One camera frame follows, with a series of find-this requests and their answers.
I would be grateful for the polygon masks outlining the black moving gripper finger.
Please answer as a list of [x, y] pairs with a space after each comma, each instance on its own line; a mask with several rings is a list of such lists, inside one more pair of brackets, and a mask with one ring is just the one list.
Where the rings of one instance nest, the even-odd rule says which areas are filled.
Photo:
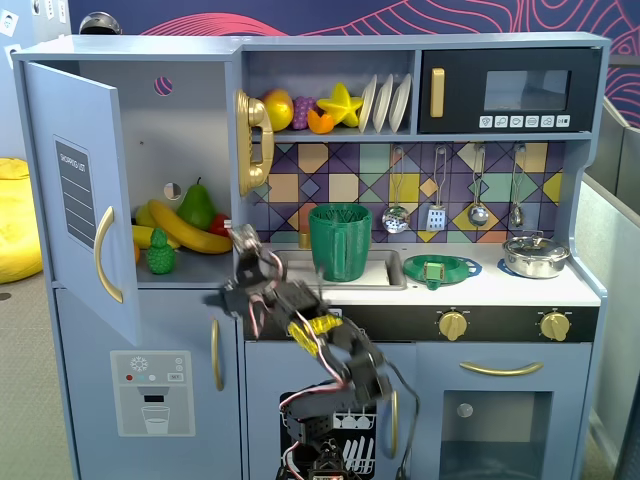
[[209, 307], [218, 307], [226, 314], [247, 314], [249, 310], [248, 293], [233, 285], [206, 293], [202, 302]]

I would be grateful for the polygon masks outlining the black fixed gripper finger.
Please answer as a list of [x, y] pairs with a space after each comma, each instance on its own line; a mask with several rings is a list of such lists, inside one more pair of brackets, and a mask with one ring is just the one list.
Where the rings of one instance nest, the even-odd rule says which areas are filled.
[[232, 226], [229, 235], [238, 254], [237, 285], [247, 291], [266, 288], [274, 279], [274, 264], [263, 249], [257, 231], [250, 224], [242, 224]]

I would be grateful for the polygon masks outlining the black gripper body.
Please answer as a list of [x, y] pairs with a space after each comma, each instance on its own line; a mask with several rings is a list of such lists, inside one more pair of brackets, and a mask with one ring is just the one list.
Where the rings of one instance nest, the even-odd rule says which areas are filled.
[[320, 297], [299, 280], [281, 281], [276, 285], [263, 281], [247, 288], [249, 319], [253, 325], [271, 321], [288, 325], [299, 316], [313, 319], [320, 315]]

